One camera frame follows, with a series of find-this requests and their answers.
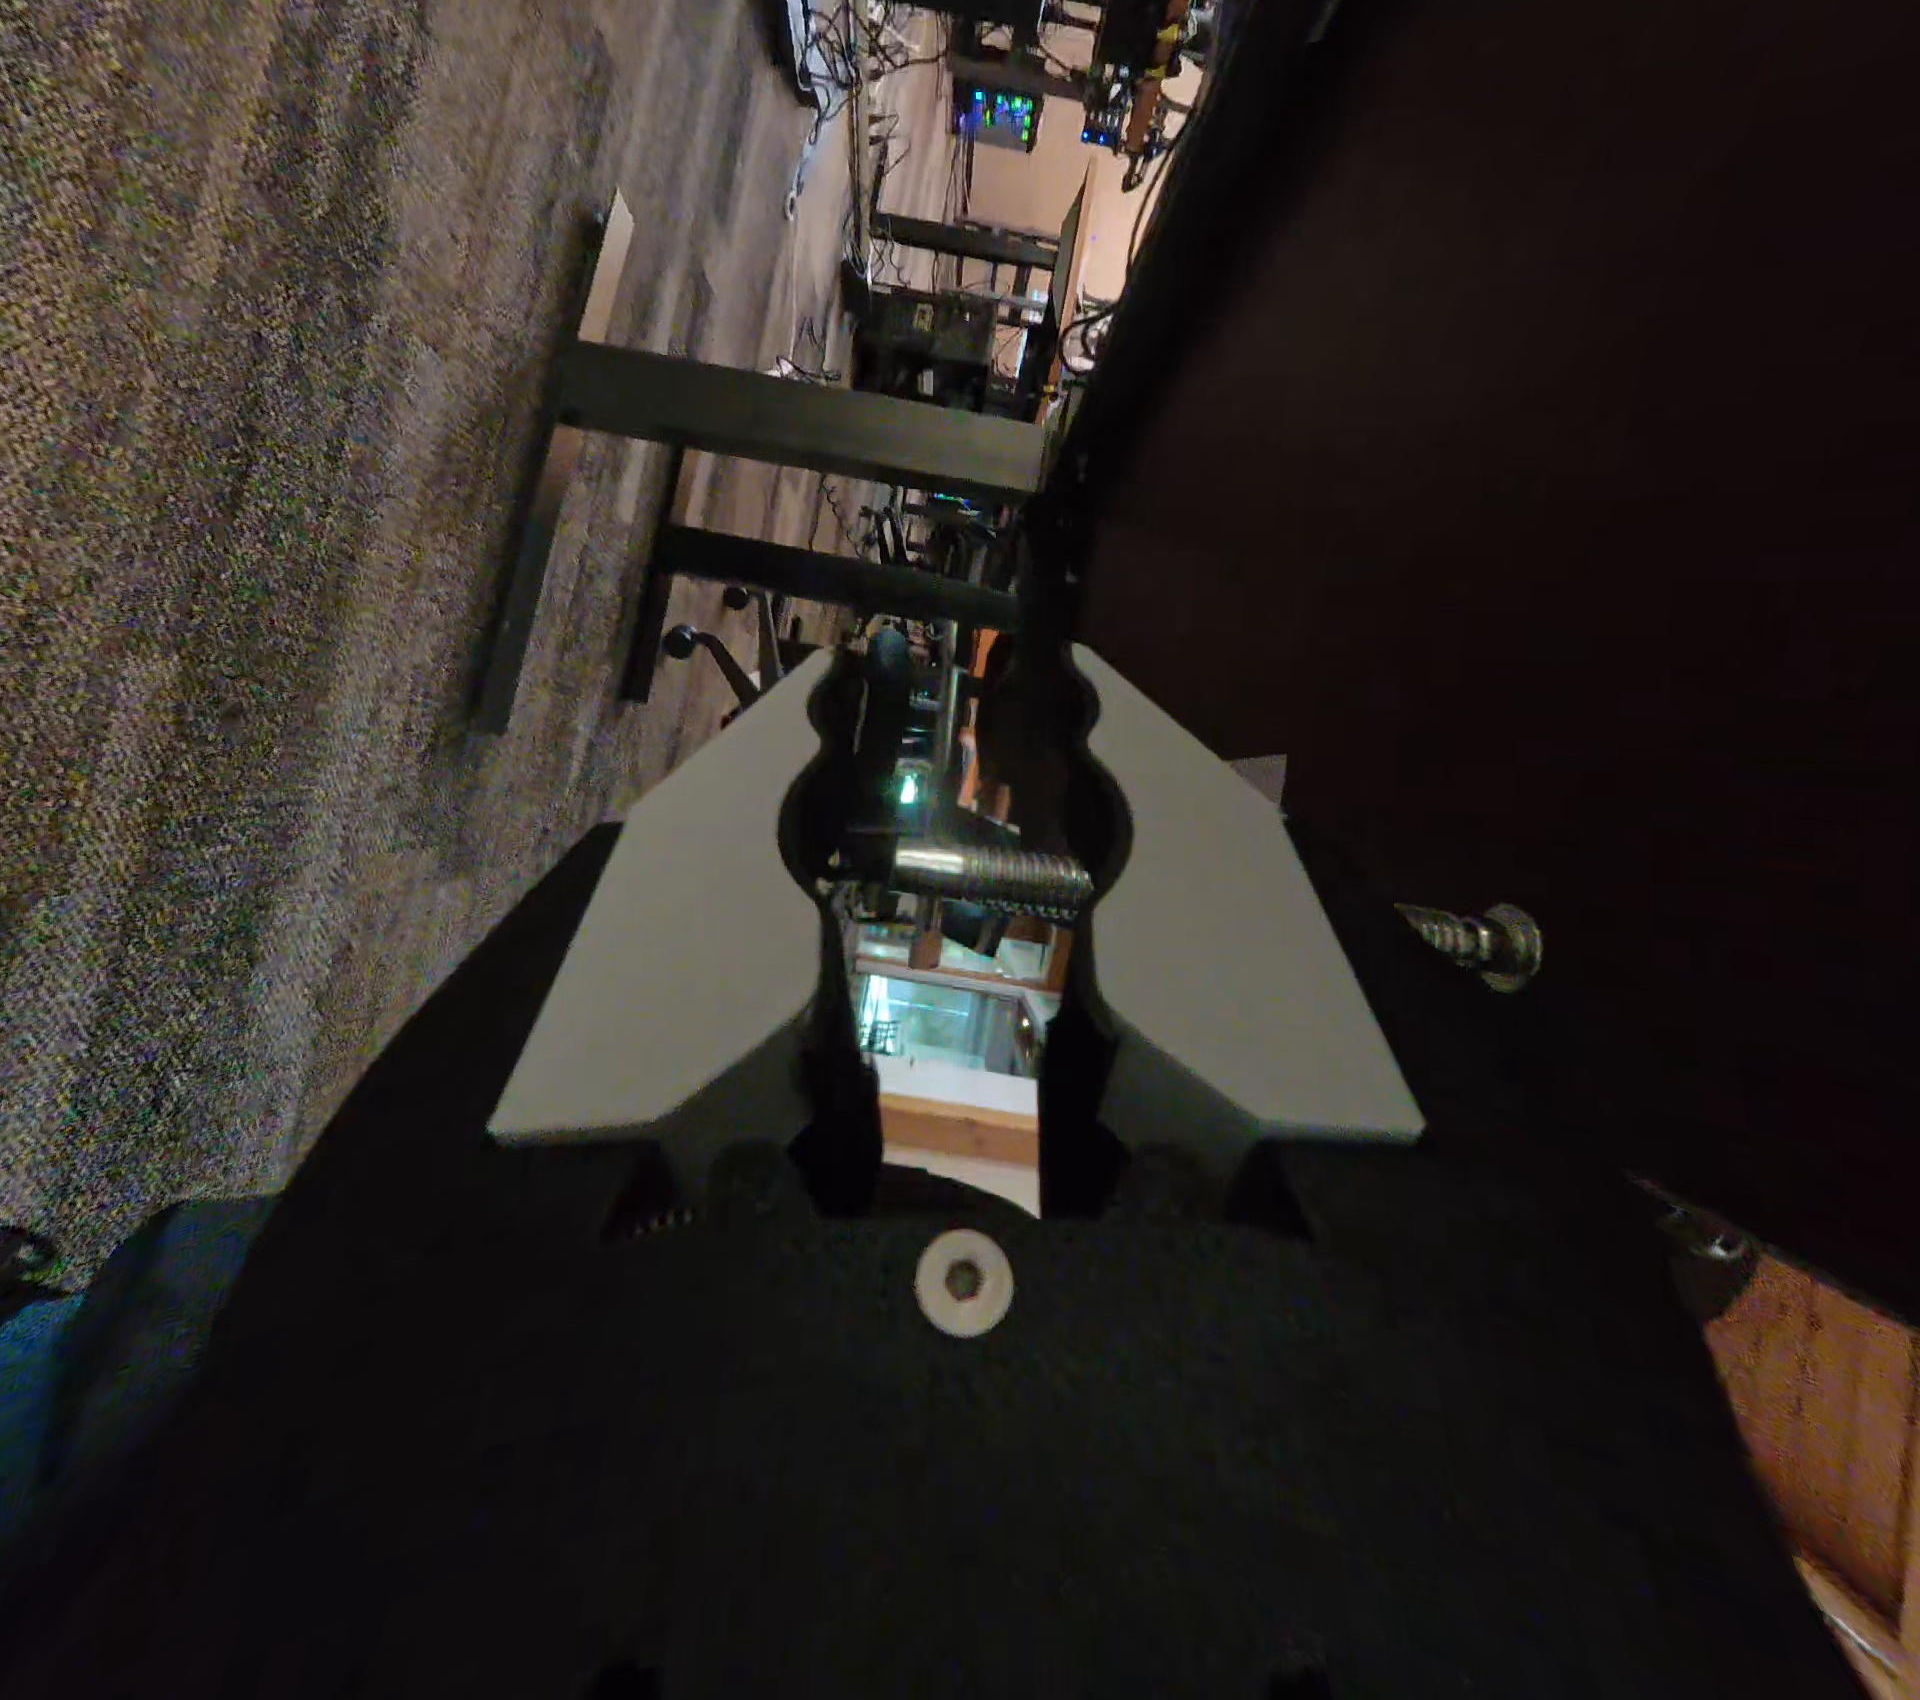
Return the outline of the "black C-clamp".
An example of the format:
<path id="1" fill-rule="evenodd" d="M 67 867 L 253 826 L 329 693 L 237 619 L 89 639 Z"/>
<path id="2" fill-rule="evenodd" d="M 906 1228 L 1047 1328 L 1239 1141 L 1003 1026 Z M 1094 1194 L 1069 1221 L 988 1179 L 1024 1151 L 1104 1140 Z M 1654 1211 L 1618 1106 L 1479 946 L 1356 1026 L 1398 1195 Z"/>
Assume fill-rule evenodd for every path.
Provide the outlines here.
<path id="1" fill-rule="evenodd" d="M 831 848 L 828 872 L 943 903 L 1056 921 L 1078 920 L 1097 897 L 1093 872 L 1069 854 L 902 837 L 872 828 L 854 829 Z M 1396 912 L 1429 947 L 1454 967 L 1479 973 L 1499 994 L 1525 992 L 1545 966 L 1545 931 L 1519 905 L 1502 901 L 1482 914 L 1462 914 L 1398 901 Z"/>

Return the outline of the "grey desk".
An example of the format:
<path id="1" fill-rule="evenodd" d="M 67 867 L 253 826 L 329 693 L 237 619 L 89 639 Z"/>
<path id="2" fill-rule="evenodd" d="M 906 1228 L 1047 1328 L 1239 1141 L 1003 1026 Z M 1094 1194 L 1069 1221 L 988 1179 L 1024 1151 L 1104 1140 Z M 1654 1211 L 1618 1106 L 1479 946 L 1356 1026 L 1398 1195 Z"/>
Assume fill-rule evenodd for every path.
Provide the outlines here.
<path id="1" fill-rule="evenodd" d="M 1041 506 L 1075 632 L 1547 928 L 1644 1178 L 1917 1320 L 1917 0 L 1245 0 Z"/>

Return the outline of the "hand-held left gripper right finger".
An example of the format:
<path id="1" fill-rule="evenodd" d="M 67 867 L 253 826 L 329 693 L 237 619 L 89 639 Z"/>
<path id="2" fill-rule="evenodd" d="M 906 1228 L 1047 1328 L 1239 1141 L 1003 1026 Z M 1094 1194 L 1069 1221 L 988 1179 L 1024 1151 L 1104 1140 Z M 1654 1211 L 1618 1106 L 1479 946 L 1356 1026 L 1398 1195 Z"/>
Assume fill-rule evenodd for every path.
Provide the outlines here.
<path id="1" fill-rule="evenodd" d="M 1041 1063 L 1042 1211 L 1099 1211 L 1150 1155 L 1228 1205 L 1275 1146 L 1419 1144 L 1429 1115 L 1287 816 L 1093 646 L 1069 663 L 1072 788 L 1113 829 Z"/>

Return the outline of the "person's dark trousers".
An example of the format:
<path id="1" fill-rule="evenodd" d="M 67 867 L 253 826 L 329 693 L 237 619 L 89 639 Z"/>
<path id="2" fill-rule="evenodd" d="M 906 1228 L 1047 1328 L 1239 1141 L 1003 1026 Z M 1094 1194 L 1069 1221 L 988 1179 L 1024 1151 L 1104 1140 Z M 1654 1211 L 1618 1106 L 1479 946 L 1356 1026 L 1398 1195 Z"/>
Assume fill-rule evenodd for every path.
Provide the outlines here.
<path id="1" fill-rule="evenodd" d="M 276 1205 L 275 1194 L 177 1201 L 82 1289 L 4 1306 L 4 1593 L 67 1545 L 166 1418 Z"/>

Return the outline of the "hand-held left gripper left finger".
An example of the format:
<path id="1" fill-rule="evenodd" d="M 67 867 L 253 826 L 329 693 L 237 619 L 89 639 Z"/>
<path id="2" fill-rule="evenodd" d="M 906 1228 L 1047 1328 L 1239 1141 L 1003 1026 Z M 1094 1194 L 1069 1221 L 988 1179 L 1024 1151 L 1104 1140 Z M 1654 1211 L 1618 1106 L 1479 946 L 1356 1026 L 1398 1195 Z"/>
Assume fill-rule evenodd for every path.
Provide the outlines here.
<path id="1" fill-rule="evenodd" d="M 826 890 L 862 687 L 853 653 L 809 655 L 628 807 L 493 1141 L 641 1144 L 690 1205 L 775 1155 L 821 1211 L 871 1205 L 879 1081 Z"/>

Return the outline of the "black desktop computer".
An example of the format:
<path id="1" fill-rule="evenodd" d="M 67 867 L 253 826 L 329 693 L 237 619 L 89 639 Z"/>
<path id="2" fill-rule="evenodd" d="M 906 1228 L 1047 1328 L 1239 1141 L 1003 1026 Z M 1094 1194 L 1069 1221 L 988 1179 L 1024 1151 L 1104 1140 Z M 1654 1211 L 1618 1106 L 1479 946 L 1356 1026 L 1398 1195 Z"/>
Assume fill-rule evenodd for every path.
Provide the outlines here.
<path id="1" fill-rule="evenodd" d="M 996 313 L 996 298 L 968 289 L 871 286 L 854 321 L 853 389 L 987 411 Z"/>

